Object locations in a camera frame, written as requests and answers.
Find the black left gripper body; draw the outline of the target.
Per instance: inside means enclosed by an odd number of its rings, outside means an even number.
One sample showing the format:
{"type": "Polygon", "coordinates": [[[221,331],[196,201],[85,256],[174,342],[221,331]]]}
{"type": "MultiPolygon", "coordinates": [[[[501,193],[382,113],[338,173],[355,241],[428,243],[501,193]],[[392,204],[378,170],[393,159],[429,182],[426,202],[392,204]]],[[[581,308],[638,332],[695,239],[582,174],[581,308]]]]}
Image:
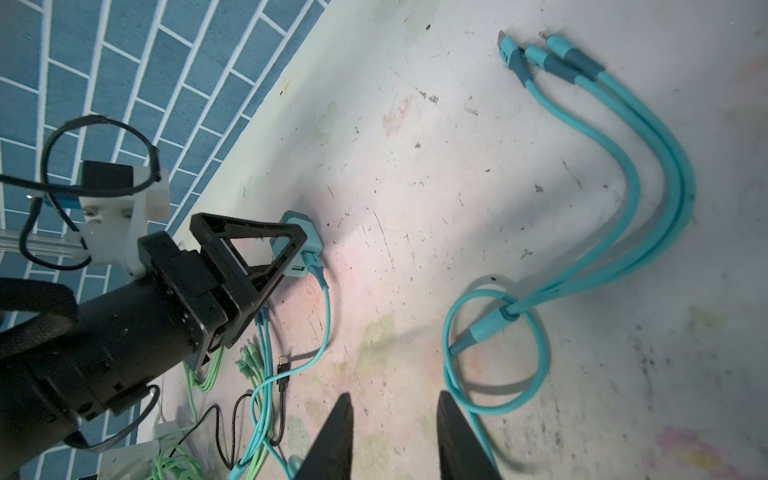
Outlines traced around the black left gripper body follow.
{"type": "Polygon", "coordinates": [[[197,366],[244,331],[254,314],[238,314],[200,250],[183,250],[164,232],[141,238],[138,250],[145,277],[81,304],[63,285],[2,281],[2,310],[33,314],[1,335],[3,419],[121,412],[152,379],[179,362],[197,366]]]}

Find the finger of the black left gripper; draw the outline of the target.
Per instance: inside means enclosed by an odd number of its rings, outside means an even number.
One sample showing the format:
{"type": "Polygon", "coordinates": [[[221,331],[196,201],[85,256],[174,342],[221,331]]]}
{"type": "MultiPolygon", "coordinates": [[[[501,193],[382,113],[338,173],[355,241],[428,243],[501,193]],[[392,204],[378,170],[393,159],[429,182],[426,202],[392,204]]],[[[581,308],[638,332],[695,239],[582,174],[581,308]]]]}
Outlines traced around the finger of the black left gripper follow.
{"type": "Polygon", "coordinates": [[[258,222],[198,213],[190,218],[190,232],[200,253],[212,264],[223,293],[242,317],[250,317],[266,302],[283,279],[293,252],[274,258],[270,240],[288,237],[298,246],[301,229],[284,223],[258,222]]]}

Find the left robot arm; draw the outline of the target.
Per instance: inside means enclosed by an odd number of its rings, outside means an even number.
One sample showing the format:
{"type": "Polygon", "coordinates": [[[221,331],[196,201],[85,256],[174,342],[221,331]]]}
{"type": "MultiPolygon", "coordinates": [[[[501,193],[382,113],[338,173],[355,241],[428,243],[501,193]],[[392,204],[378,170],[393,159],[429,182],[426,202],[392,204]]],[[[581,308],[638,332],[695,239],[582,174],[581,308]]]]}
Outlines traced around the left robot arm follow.
{"type": "Polygon", "coordinates": [[[137,242],[144,277],[84,303],[64,285],[5,278],[1,308],[32,318],[1,335],[1,473],[64,440],[81,421],[120,414],[179,363],[234,345],[300,254],[291,222],[198,213],[198,250],[160,231],[137,242]]]}

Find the white multicolour power strip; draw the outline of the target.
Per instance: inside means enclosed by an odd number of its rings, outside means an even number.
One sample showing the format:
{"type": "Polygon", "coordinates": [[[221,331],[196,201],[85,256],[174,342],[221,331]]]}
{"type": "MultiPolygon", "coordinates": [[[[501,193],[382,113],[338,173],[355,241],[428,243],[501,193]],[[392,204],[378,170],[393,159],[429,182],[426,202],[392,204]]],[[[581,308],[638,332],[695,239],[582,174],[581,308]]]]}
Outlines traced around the white multicolour power strip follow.
{"type": "Polygon", "coordinates": [[[152,479],[155,459],[162,451],[176,444],[182,437],[178,421],[157,424],[150,441],[110,450],[101,455],[97,470],[98,480],[152,479]]]}

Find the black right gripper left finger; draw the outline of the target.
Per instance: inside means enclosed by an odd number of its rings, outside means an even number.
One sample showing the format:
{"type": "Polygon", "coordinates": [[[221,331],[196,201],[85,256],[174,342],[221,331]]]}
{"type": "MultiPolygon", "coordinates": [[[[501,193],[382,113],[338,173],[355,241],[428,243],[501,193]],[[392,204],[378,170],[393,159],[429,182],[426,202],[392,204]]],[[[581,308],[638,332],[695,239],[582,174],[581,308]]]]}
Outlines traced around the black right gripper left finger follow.
{"type": "Polygon", "coordinates": [[[342,393],[304,458],[294,479],[350,480],[354,443],[351,395],[342,393]]]}

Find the large teal charger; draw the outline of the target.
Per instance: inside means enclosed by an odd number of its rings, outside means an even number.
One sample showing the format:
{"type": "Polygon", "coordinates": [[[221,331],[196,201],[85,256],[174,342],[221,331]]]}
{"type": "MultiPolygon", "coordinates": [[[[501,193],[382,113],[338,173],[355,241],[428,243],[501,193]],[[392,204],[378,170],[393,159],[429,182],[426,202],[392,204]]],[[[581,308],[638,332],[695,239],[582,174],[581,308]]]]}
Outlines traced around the large teal charger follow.
{"type": "Polygon", "coordinates": [[[286,252],[294,253],[294,256],[287,262],[283,276],[302,278],[310,274],[315,277],[321,288],[326,288],[327,282],[321,261],[323,242],[310,217],[289,210],[283,214],[280,222],[300,228],[304,235],[298,246],[292,246],[288,237],[276,237],[270,240],[270,247],[275,259],[286,252]]]}

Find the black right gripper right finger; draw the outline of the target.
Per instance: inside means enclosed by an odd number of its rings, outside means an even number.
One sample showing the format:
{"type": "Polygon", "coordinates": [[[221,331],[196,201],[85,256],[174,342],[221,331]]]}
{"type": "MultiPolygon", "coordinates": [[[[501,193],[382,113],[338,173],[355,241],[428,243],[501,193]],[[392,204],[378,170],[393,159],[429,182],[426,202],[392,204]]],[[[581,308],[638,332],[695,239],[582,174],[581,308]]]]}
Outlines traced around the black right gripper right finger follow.
{"type": "Polygon", "coordinates": [[[447,391],[439,394],[436,431],[442,480],[501,479],[453,396],[447,391]]]}

